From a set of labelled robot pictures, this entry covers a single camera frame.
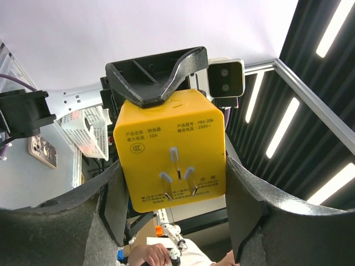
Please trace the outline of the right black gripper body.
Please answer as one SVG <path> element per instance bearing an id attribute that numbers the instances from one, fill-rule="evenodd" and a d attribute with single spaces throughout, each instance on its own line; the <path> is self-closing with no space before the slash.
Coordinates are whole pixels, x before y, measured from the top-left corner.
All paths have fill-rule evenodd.
<path id="1" fill-rule="evenodd" d="M 159 74 L 156 78 L 150 74 L 108 74 L 100 79 L 100 96 L 109 116 L 117 120 L 123 103 L 130 103 L 143 108 L 152 108 L 170 100 L 174 92 L 191 89 L 189 81 L 192 75 L 180 80 L 169 79 L 170 75 Z"/>

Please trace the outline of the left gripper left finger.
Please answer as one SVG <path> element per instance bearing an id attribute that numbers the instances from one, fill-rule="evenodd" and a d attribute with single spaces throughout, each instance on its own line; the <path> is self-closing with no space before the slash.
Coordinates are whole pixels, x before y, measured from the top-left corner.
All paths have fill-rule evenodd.
<path id="1" fill-rule="evenodd" d="M 37 207 L 1 210 L 1 265 L 115 265 L 128 189 L 119 161 Z"/>

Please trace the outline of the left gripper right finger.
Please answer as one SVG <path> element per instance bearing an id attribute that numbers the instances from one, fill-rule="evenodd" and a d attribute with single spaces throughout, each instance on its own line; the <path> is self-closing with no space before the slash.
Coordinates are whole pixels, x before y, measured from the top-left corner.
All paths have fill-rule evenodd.
<path id="1" fill-rule="evenodd" d="M 226 159 L 226 207 L 239 265 L 354 265 L 354 211 L 316 206 Z"/>

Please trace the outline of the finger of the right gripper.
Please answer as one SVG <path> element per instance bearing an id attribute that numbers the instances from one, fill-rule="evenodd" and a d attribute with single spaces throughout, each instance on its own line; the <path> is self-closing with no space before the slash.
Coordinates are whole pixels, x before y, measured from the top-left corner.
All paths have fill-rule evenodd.
<path id="1" fill-rule="evenodd" d="M 207 49 L 193 47 L 108 63 L 109 88 L 146 109 L 167 101 L 192 73 L 208 67 Z"/>

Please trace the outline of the yellow cube socket adapter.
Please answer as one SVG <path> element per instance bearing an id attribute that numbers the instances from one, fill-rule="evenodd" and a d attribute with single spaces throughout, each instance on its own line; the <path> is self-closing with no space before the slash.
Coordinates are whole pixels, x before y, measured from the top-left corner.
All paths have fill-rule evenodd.
<path id="1" fill-rule="evenodd" d="M 135 211 L 224 195 L 224 115 L 201 92 L 176 91 L 148 109 L 125 101 L 113 137 Z"/>

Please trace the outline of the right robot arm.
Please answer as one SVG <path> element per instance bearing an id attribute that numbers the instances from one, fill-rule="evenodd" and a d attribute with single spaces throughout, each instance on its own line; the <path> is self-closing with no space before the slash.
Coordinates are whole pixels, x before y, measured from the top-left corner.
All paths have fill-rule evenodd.
<path id="1" fill-rule="evenodd" d="M 108 63 L 98 83 L 64 90 L 36 90 L 2 74 L 24 88 L 1 93 L 1 131 L 14 139 L 38 135 L 41 127 L 73 111 L 101 105 L 107 93 L 143 109 L 159 106 L 208 65 L 205 47 L 187 48 Z"/>

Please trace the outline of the operator bare hand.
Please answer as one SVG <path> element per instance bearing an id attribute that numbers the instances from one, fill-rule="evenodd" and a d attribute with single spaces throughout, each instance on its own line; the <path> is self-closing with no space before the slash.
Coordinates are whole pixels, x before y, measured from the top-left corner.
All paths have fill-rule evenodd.
<path id="1" fill-rule="evenodd" d="M 169 251 L 160 243 L 138 245 L 130 252 L 128 264 L 140 266 L 145 262 L 149 265 L 167 265 L 171 262 Z"/>

